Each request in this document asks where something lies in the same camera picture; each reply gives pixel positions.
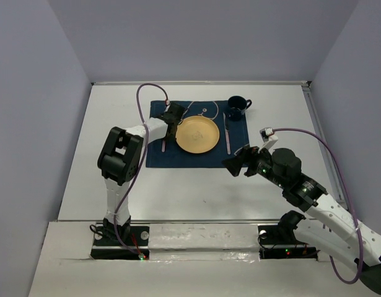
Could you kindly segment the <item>knife with pink handle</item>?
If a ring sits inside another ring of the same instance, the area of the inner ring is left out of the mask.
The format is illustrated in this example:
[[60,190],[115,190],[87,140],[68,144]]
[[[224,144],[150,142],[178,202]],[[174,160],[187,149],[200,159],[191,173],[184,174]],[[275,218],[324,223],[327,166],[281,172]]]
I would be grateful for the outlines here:
[[222,114],[223,116],[223,121],[224,121],[224,131],[225,131],[225,138],[226,138],[226,149],[227,149],[227,154],[231,154],[231,147],[230,147],[230,138],[229,138],[229,126],[227,123],[227,116],[225,112]]

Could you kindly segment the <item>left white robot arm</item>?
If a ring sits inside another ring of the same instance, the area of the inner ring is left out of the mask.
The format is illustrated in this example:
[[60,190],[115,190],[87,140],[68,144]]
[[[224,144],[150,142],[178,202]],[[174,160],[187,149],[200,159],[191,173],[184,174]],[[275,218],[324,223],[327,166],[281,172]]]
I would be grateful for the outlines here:
[[130,233],[129,189],[139,174],[150,143],[175,136],[185,108],[170,103],[164,112],[144,124],[128,129],[111,128],[100,152],[97,166],[107,188],[107,212],[102,234],[115,244],[123,244]]

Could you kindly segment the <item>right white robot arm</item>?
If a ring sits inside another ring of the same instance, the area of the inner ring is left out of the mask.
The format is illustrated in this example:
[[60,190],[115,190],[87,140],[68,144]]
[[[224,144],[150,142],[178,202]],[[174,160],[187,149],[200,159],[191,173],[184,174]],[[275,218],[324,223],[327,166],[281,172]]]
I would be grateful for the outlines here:
[[288,148],[246,146],[233,158],[222,161],[232,176],[243,166],[246,177],[261,175],[282,190],[282,196],[299,211],[281,217],[278,238],[314,245],[356,271],[368,289],[381,295],[381,235],[354,220],[316,180],[302,173],[302,162]]

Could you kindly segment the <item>yellow plate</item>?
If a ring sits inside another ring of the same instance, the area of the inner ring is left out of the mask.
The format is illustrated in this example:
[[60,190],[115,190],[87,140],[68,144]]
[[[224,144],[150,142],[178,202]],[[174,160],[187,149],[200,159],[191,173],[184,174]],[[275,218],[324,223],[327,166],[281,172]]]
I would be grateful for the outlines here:
[[202,154],[212,150],[219,142],[217,124],[203,116],[185,118],[177,127],[176,143],[184,151]]

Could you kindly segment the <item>dark blue cup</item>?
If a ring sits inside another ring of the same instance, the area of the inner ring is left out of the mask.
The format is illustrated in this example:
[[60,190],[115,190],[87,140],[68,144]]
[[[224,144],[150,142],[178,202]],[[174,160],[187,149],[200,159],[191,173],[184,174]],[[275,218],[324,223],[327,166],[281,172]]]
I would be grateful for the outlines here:
[[232,96],[227,101],[226,115],[231,121],[240,121],[246,110],[252,105],[250,99],[245,99],[241,96]]

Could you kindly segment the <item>dark blue cloth placemat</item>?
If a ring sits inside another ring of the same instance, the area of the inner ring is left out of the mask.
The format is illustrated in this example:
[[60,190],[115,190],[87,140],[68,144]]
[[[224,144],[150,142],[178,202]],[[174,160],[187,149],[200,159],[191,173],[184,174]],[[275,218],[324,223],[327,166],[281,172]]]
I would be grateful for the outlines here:
[[166,142],[162,153],[162,140],[155,140],[147,149],[146,167],[148,168],[222,168],[222,161],[232,158],[244,146],[250,143],[246,116],[240,121],[227,120],[231,154],[227,154],[224,131],[223,112],[226,113],[227,102],[219,101],[177,101],[186,108],[184,118],[204,116],[213,120],[220,131],[218,144],[210,151],[202,154],[192,154],[181,149],[170,139]]

